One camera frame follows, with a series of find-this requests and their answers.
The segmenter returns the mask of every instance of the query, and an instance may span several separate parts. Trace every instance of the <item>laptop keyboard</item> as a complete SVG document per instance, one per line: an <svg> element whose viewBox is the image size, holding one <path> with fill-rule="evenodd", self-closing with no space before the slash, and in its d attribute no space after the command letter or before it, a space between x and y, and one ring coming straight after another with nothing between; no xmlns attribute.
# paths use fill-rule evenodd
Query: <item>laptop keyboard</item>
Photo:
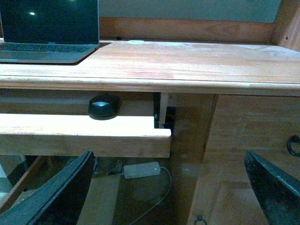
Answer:
<svg viewBox="0 0 300 225"><path fill-rule="evenodd" d="M88 50L89 48L90 46L78 46L78 45L38 45L38 44L0 45L0 51L18 51L18 52L82 53Z"/></svg>

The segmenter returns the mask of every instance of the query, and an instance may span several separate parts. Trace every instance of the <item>computer mouse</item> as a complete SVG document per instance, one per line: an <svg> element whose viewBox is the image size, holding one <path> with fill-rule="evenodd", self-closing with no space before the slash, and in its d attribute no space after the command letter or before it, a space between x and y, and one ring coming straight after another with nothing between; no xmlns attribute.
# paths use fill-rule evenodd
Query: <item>computer mouse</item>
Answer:
<svg viewBox="0 0 300 225"><path fill-rule="evenodd" d="M95 120L109 120L120 111L120 98L115 95L96 96L90 100L89 115Z"/></svg>

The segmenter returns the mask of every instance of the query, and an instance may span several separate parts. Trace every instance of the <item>wooden shelf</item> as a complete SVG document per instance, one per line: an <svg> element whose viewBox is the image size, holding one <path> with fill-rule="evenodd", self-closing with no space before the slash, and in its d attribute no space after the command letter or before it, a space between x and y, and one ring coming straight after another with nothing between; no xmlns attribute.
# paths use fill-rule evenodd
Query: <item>wooden shelf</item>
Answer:
<svg viewBox="0 0 300 225"><path fill-rule="evenodd" d="M300 96L299 64L272 45L102 41L77 65L0 64L0 87Z"/></svg>
<svg viewBox="0 0 300 225"><path fill-rule="evenodd" d="M154 128L152 101L125 101L120 115L0 114L0 154L169 157L171 131Z"/></svg>

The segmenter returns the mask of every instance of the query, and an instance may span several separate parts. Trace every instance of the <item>desk top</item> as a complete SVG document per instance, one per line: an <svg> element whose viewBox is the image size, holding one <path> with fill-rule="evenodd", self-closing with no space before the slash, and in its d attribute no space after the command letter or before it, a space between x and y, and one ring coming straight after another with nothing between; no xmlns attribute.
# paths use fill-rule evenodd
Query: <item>desk top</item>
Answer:
<svg viewBox="0 0 300 225"><path fill-rule="evenodd" d="M76 65L0 64L0 88L300 96L300 52L271 45L101 41Z"/></svg>

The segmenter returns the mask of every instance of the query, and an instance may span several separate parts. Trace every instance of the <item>wall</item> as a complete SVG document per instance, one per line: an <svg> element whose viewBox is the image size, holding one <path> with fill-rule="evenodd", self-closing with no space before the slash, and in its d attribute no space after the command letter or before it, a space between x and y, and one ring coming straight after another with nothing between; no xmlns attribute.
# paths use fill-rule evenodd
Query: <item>wall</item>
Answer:
<svg viewBox="0 0 300 225"><path fill-rule="evenodd" d="M99 0L101 17L273 23L280 0Z"/></svg>

